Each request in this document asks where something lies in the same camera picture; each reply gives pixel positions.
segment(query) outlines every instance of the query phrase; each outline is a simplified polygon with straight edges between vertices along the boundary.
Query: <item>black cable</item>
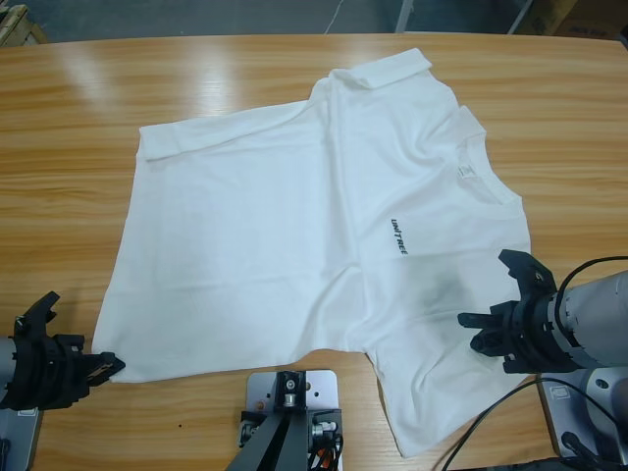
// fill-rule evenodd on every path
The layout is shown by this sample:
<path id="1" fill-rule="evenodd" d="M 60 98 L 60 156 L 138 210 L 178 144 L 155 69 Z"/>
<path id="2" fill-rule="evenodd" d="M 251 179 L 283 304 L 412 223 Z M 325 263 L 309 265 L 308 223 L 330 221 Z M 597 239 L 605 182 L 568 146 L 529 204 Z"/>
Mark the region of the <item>black cable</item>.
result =
<path id="1" fill-rule="evenodd" d="M 578 275 L 580 272 L 589 268 L 592 265 L 595 265 L 601 262 L 611 262 L 615 260 L 628 260 L 628 255 L 616 255 L 613 257 L 594 258 L 593 260 L 589 260 L 588 262 L 583 263 L 578 268 L 573 270 L 569 275 L 567 275 L 567 278 L 565 278 L 562 281 L 562 283 L 560 284 L 560 288 L 558 289 L 558 292 L 556 293 L 556 304 L 553 307 L 554 321 L 556 322 L 556 325 L 560 328 L 561 331 L 564 332 L 565 330 L 564 330 L 564 326 L 562 325 L 562 322 L 560 322 L 560 304 L 562 303 L 562 298 L 564 297 L 565 291 L 567 290 L 567 286 L 569 285 L 569 283 L 571 283 L 571 280 L 573 280 L 574 277 Z"/>
<path id="2" fill-rule="evenodd" d="M 482 412 L 480 415 L 478 415 L 478 417 L 476 417 L 476 419 L 473 421 L 473 423 L 471 424 L 471 426 L 469 427 L 469 429 L 464 433 L 464 435 L 460 438 L 460 440 L 458 441 L 458 443 L 456 444 L 455 448 L 453 449 L 453 451 L 451 452 L 451 454 L 449 455 L 449 457 L 447 458 L 445 464 L 443 465 L 443 469 L 442 471 L 446 471 L 447 468 L 449 467 L 449 465 L 451 464 L 451 461 L 453 461 L 453 458 L 455 458 L 455 456 L 460 452 L 460 449 L 464 446 L 464 444 L 467 443 L 467 441 L 469 440 L 469 438 L 471 437 L 471 435 L 473 434 L 473 432 L 478 428 L 478 426 L 480 425 L 480 423 L 482 423 L 482 421 L 487 417 L 487 415 L 489 415 L 498 405 L 500 405 L 502 402 L 504 402 L 505 400 L 507 400 L 509 397 L 519 393 L 520 391 L 525 390 L 526 388 L 529 388 L 532 385 L 538 385 L 540 383 L 546 383 L 546 382 L 552 382 L 552 383 L 559 383 L 561 385 L 565 385 L 569 388 L 571 388 L 573 391 L 575 391 L 576 393 L 580 394 L 582 397 L 584 397 L 587 401 L 589 401 L 592 405 L 594 405 L 602 414 L 604 414 L 606 416 L 606 418 L 608 418 L 608 420 L 610 420 L 613 425 L 617 428 L 617 430 L 619 431 L 619 435 L 621 435 L 624 439 L 626 437 L 628 437 L 627 431 L 624 429 L 624 427 L 619 423 L 619 421 L 617 419 L 615 419 L 604 407 L 602 407 L 595 399 L 593 399 L 592 397 L 590 397 L 588 394 L 586 394 L 584 391 L 582 391 L 580 388 L 577 388 L 575 386 L 573 386 L 571 383 L 567 383 L 566 381 L 563 380 L 559 380 L 558 378 L 536 378 L 528 383 L 525 383 L 523 385 L 518 386 L 517 388 L 515 388 L 514 390 L 512 390 L 511 392 L 509 392 L 508 394 L 506 394 L 504 397 L 502 397 L 500 400 L 498 400 L 497 402 L 495 402 L 492 406 L 490 406 L 488 409 L 486 409 L 484 412 Z"/>
<path id="3" fill-rule="evenodd" d="M 342 435 L 338 435 L 332 439 L 329 440 L 323 440 L 319 447 L 313 451 L 312 453 L 310 453 L 310 458 L 308 460 L 308 468 L 311 469 L 312 471 L 338 471 L 338 468 L 340 466 L 340 455 L 342 454 L 342 447 L 344 444 L 344 440 L 342 439 Z M 316 466 L 314 468 L 312 468 L 312 465 L 314 463 L 314 458 L 318 456 L 318 463 L 316 464 Z M 323 467 L 326 463 L 326 461 L 328 461 L 329 458 L 329 463 L 327 464 L 326 467 Z"/>

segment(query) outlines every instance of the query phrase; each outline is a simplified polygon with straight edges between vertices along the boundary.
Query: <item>wooden table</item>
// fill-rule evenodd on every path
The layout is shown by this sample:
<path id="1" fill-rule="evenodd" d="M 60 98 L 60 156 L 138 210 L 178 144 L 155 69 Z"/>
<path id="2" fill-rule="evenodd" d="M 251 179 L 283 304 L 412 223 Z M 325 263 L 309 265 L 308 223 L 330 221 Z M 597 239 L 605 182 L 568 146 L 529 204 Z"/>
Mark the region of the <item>wooden table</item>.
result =
<path id="1" fill-rule="evenodd" d="M 0 51 L 0 332 L 43 293 L 52 333 L 93 333 L 131 194 L 137 128 L 301 100 L 332 68 L 410 47 L 488 130 L 497 173 L 524 197 L 535 255 L 561 280 L 628 251 L 628 52 L 618 42 L 496 35 L 232 36 L 51 44 Z M 585 281 L 619 270 L 607 264 Z M 395 448 L 361 354 L 294 368 L 339 376 L 345 469 L 430 469 Z M 45 413 L 35 469 L 223 469 L 249 371 L 105 385 Z M 456 467 L 552 455 L 538 393 L 497 410 Z"/>

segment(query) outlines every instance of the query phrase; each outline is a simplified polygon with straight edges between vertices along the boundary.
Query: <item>cardboard box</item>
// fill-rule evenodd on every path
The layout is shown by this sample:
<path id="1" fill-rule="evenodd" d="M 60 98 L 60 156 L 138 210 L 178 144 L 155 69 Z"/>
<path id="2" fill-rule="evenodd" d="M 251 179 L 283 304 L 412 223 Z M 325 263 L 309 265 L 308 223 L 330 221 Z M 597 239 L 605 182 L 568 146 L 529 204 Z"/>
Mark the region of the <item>cardboard box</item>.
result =
<path id="1" fill-rule="evenodd" d="M 28 19 L 27 11 L 25 5 L 0 7 L 0 47 L 48 42 L 41 28 Z"/>
<path id="2" fill-rule="evenodd" d="M 517 34 L 618 39 L 628 25 L 628 0 L 536 0 Z"/>

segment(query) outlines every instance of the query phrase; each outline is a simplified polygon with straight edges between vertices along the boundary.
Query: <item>metal base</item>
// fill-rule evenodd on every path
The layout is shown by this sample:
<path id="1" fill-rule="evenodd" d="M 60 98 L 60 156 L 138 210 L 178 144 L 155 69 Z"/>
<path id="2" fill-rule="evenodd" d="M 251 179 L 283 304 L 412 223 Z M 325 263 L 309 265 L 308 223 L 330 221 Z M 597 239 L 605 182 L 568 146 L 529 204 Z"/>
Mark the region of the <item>metal base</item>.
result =
<path id="1" fill-rule="evenodd" d="M 308 410 L 340 409 L 338 378 L 332 370 L 306 371 L 309 388 L 306 388 L 305 403 Z M 246 384 L 246 410 L 271 414 L 275 403 L 277 373 L 253 373 Z M 339 471 L 342 471 L 340 457 Z"/>
<path id="2" fill-rule="evenodd" d="M 584 390 L 621 423 L 628 425 L 628 367 L 545 373 Z M 584 446 L 604 459 L 628 464 L 628 444 L 614 425 L 580 394 L 558 383 L 541 383 L 542 400 L 555 451 L 573 456 L 560 439 L 573 432 Z"/>
<path id="3" fill-rule="evenodd" d="M 0 439 L 9 441 L 8 454 L 3 471 L 26 471 L 35 456 L 39 425 L 43 413 L 37 409 L 16 412 L 0 410 Z"/>

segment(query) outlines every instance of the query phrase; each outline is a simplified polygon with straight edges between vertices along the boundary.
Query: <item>white t-shirt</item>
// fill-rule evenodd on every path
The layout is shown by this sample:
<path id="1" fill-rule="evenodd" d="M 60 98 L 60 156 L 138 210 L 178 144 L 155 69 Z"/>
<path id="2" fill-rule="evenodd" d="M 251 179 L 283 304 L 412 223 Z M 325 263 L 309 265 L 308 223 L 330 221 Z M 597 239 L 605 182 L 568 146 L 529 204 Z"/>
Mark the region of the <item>white t-shirt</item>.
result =
<path id="1" fill-rule="evenodd" d="M 529 250 L 521 198 L 430 67 L 412 49 L 307 101 L 142 128 L 93 342 L 113 380 L 365 352 L 404 456 L 517 384 L 456 315 L 518 298 L 497 256 Z"/>

